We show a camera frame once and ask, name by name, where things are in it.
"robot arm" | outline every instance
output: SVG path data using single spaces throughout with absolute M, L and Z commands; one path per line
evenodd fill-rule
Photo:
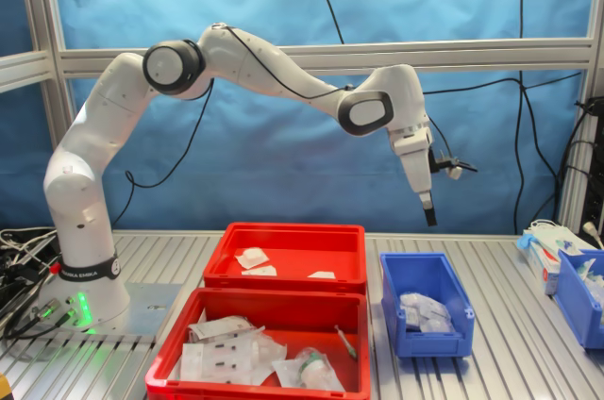
M 386 127 L 411 188 L 420 196 L 428 224 L 436 224 L 428 163 L 432 135 L 422 88 L 411 66 L 379 68 L 358 88 L 338 89 L 303 71 L 271 43 L 217 24 L 197 44 L 164 42 L 151 47 L 143 72 L 156 91 L 181 99 L 199 96 L 213 77 L 222 77 L 253 92 L 320 109 L 354 136 Z
M 336 88 L 304 72 L 269 42 L 224 24 L 212 25 L 198 43 L 163 42 L 144 58 L 118 56 L 50 159 L 44 192 L 62 261 L 60 279 L 42 289 L 41 301 L 57 298 L 69 304 L 75 295 L 85 295 L 87 304 L 86 310 L 73 305 L 79 318 L 66 327 L 90 325 L 85 323 L 90 311 L 95 324 L 103 323 L 125 310 L 129 301 L 117 277 L 120 268 L 101 181 L 105 168 L 153 97 L 163 93 L 194 99 L 215 77 L 320 109 L 355 136 L 385 127 L 428 223 L 436 224 L 430 195 L 433 157 L 428 156 L 432 135 L 411 66 L 379 68 L 356 89 Z

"blue bin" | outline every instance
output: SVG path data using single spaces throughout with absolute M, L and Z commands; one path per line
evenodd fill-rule
M 474 310 L 445 254 L 381 254 L 381 306 L 394 352 L 400 358 L 461 357 L 472 353 Z M 407 332 L 400 295 L 421 293 L 443 303 L 456 332 Z
M 582 252 L 582 256 L 567 256 L 560 251 L 560 275 L 555 298 L 579 344 L 584 348 L 604 348 L 604 326 L 600 324 L 602 307 L 577 274 L 582 263 L 595 258 L 591 271 L 604 275 L 604 253 L 599 250 Z

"small plastic bag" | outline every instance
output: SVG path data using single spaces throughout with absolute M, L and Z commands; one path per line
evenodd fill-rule
M 451 322 L 444 318 L 425 319 L 420 323 L 419 329 L 422 332 L 455 332 Z
M 595 258 L 590 258 L 589 260 L 587 260 L 586 262 L 584 262 L 581 266 L 579 266 L 577 268 L 577 274 L 579 275 L 581 280 L 584 281 L 587 278 L 587 275 L 589 274 L 589 270 L 592 269 L 592 265 L 594 264 L 595 261 L 596 261 Z
M 344 392 L 327 356 L 305 348 L 295 359 L 273 362 L 281 387 Z
M 406 328 L 410 330 L 419 329 L 419 313 L 416 308 L 407 308 L 405 310 Z
M 240 256 L 235 256 L 235 258 L 246 270 L 262 265 L 262 263 L 268 261 L 268 257 L 259 247 L 245 249 Z
M 273 362 L 285 360 L 287 345 L 279 345 L 270 337 L 259 334 L 252 342 L 253 386 L 261 385 L 274 371 Z

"electrical connector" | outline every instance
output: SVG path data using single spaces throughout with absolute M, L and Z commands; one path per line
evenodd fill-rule
M 598 246 L 600 246 L 600 249 L 604 249 L 604 244 L 602 244 L 602 239 L 600 238 L 599 234 L 597 233 L 597 228 L 594 225 L 594 223 L 592 223 L 591 221 L 588 221 L 587 223 L 585 223 L 583 225 L 583 231 L 588 234 L 590 237 L 594 238 L 594 240 L 597 241 Z
M 41 322 L 47 320 L 60 307 L 59 300 L 53 298 L 36 314 Z

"blue backdrop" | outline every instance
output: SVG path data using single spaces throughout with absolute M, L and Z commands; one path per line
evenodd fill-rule
M 399 42 L 513 38 L 519 0 L 331 0 L 346 42 Z M 147 46 L 164 39 L 197 39 L 216 21 L 238 25 L 275 44 L 335 43 L 337 34 L 324 0 L 59 0 L 69 48 Z M 590 0 L 525 0 L 526 37 L 583 37 Z M 574 72 L 527 72 L 527 85 Z M 488 82 L 513 72 L 420 75 L 425 91 Z M 325 77 L 334 84 L 361 76 Z M 79 106 L 93 80 L 75 80 Z M 560 162 L 573 124 L 579 78 L 529 91 L 542 151 Z M 49 155 L 43 109 L 34 91 L 0 118 L 0 223 L 48 222 L 42 182 Z M 130 185 L 124 169 L 141 183 L 162 178 L 184 150 L 201 101 L 156 99 L 105 175 L 109 212 L 116 216 Z M 218 81 L 191 153 L 175 174 L 154 190 L 137 190 L 119 224 L 127 228 L 224 228 L 232 221 L 331 222 L 364 225 L 369 231 L 511 233 L 519 188 L 513 153 L 518 88 L 512 83 L 430 95 L 429 114 L 456 156 L 478 166 L 458 182 L 434 176 L 439 226 L 428 229 L 383 130 L 366 138 L 345 134 L 327 116 L 298 103 L 244 91 Z M 35 130 L 24 127 L 32 114 Z M 521 156 L 527 184 L 521 223 L 552 191 L 553 180 L 537 158 L 525 108 Z M 36 142 L 15 137 L 26 132 Z M 437 148 L 444 148 L 435 132 Z M 27 191 L 15 193 L 18 189 Z

